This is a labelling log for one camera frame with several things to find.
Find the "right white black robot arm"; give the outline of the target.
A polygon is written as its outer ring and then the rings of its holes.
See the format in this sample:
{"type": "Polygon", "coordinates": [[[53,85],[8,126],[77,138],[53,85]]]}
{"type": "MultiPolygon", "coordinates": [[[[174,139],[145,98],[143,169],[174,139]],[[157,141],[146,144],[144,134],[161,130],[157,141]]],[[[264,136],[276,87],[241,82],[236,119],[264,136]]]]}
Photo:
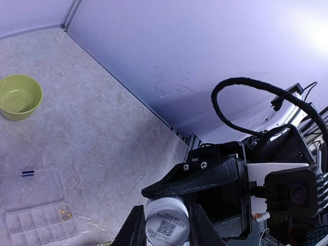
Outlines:
{"type": "Polygon", "coordinates": [[[203,143],[160,181],[142,190],[146,239],[152,245],[227,245],[249,242],[259,225],[254,216],[313,218],[327,210],[327,172],[315,163],[291,120],[249,130],[230,122],[217,98],[228,86],[244,85],[275,94],[274,112],[291,103],[327,127],[296,90],[250,78],[230,78],[213,90],[213,108],[227,126],[245,133],[241,141],[203,143]]]}

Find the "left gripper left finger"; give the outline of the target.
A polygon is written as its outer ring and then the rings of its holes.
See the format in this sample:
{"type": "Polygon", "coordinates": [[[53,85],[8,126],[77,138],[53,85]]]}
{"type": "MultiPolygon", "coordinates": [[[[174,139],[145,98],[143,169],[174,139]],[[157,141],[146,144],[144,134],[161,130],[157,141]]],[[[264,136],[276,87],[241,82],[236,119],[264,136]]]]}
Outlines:
{"type": "Polygon", "coordinates": [[[134,206],[111,245],[144,246],[146,245],[145,229],[144,206],[134,206]]]}

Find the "small white pill bottle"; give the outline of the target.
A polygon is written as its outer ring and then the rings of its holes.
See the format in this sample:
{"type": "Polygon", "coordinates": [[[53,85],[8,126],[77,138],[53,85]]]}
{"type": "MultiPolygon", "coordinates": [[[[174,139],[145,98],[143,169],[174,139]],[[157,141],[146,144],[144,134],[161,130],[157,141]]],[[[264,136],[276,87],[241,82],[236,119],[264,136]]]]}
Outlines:
{"type": "Polygon", "coordinates": [[[184,245],[190,222],[186,206],[178,197],[149,199],[145,207],[145,233],[151,245],[184,245]]]}

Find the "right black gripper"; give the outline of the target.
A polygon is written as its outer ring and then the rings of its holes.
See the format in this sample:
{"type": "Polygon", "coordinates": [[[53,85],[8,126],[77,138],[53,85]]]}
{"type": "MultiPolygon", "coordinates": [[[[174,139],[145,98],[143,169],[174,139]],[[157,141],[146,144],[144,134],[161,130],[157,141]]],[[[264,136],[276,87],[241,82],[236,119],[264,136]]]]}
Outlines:
{"type": "Polygon", "coordinates": [[[251,232],[250,197],[243,143],[203,144],[188,152],[187,165],[175,165],[160,181],[142,189],[145,198],[183,196],[202,206],[224,241],[246,240],[251,232]]]}

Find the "clear plastic pill organizer box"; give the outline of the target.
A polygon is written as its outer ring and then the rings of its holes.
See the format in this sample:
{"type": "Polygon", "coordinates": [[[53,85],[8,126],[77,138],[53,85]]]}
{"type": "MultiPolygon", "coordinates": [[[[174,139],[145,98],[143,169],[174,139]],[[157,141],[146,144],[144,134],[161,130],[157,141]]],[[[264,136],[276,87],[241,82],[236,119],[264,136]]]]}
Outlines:
{"type": "Polygon", "coordinates": [[[58,169],[1,175],[1,214],[12,245],[55,245],[80,234],[58,169]],[[61,220],[62,206],[72,219],[61,220]]]}

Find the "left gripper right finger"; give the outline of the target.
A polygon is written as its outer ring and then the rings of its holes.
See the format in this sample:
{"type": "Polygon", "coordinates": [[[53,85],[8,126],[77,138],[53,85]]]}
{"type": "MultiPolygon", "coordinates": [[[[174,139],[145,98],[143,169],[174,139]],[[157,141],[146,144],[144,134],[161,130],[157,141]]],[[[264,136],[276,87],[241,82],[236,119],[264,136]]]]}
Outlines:
{"type": "Polygon", "coordinates": [[[226,246],[215,231],[211,221],[201,205],[191,203],[189,206],[190,245],[226,246]]]}

